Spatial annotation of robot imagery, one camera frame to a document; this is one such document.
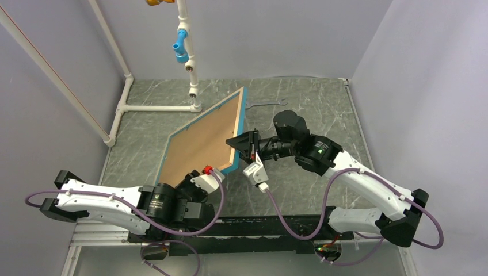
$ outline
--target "gray wall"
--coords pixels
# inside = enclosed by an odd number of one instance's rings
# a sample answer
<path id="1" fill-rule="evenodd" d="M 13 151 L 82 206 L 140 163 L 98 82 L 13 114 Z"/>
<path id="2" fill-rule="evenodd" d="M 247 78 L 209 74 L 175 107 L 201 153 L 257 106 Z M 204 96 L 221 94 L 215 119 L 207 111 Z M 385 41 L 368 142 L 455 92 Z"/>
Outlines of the gray wall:
<path id="1" fill-rule="evenodd" d="M 177 37 L 176 4 L 99 3 L 136 78 L 188 78 L 171 48 Z M 352 77 L 390 3 L 188 0 L 198 75 Z"/>
<path id="2" fill-rule="evenodd" d="M 395 0 L 353 80 L 378 172 L 430 193 L 444 247 L 413 245 L 420 275 L 488 269 L 488 2 Z M 437 242 L 423 218 L 417 237 Z"/>
<path id="3" fill-rule="evenodd" d="M 81 2 L 1 5 L 109 129 L 123 83 Z M 0 129 L 1 274 L 59 275 L 74 225 L 44 217 L 24 197 L 55 188 L 61 169 L 97 183 L 107 147 L 1 26 Z"/>

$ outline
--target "wooden board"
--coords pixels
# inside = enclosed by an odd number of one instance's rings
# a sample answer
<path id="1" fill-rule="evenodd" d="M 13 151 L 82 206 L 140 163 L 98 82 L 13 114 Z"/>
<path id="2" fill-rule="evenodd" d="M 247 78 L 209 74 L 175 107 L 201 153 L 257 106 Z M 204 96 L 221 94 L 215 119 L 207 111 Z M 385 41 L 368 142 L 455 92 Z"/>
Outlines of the wooden board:
<path id="1" fill-rule="evenodd" d="M 239 152 L 226 139 L 242 133 L 247 89 L 241 87 L 189 121 L 167 141 L 156 183 L 176 187 L 193 170 L 206 165 L 229 173 L 238 167 Z"/>

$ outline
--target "metal wrench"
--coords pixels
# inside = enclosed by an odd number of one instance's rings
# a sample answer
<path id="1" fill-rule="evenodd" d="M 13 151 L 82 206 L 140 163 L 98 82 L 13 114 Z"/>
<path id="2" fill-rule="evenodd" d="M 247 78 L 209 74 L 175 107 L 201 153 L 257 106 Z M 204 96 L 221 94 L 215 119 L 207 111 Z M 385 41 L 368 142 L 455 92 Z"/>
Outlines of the metal wrench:
<path id="1" fill-rule="evenodd" d="M 285 102 L 286 98 L 278 99 L 277 101 L 269 101 L 269 102 L 246 102 L 246 109 L 250 109 L 253 106 L 260 106 L 260 105 L 287 105 L 288 103 Z"/>

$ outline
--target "blue pipe fitting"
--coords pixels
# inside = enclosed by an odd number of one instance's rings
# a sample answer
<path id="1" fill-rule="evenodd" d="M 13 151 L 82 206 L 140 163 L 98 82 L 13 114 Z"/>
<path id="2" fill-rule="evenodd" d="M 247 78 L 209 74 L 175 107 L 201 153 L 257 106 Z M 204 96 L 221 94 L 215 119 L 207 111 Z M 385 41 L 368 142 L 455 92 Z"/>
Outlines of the blue pipe fitting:
<path id="1" fill-rule="evenodd" d="M 173 50 L 176 52 L 176 61 L 186 63 L 189 60 L 188 53 L 185 49 L 185 38 L 188 33 L 185 30 L 178 31 L 178 40 L 173 44 Z"/>

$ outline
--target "marble floor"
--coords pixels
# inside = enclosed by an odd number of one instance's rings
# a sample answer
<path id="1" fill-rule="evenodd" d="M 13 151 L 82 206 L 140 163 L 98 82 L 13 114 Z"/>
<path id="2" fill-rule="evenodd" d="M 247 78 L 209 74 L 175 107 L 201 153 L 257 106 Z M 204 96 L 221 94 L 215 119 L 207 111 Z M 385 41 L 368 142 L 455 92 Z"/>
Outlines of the marble floor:
<path id="1" fill-rule="evenodd" d="M 342 80 L 318 78 L 267 78 L 200 80 L 200 98 L 209 108 L 229 93 L 245 86 L 248 99 L 267 101 L 286 98 L 287 106 L 256 106 L 246 111 L 244 129 L 260 130 L 261 137 L 274 135 L 273 116 L 291 109 L 305 118 L 311 133 L 325 135 L 369 166 L 363 140 Z M 127 99 L 130 105 L 188 105 L 188 80 L 136 80 Z M 102 185 L 131 187 L 154 185 L 159 162 L 169 134 L 184 125 L 194 113 L 128 112 L 120 123 L 117 143 L 112 148 Z M 265 194 L 249 185 L 240 170 L 226 180 L 227 202 L 223 216 L 275 215 Z M 266 162 L 270 189 L 283 214 L 318 214 L 327 180 L 304 171 L 293 161 L 283 158 Z M 213 193 L 209 202 L 218 206 L 220 194 Z M 371 208 L 365 199 L 344 185 L 335 184 L 328 205 L 342 208 Z"/>

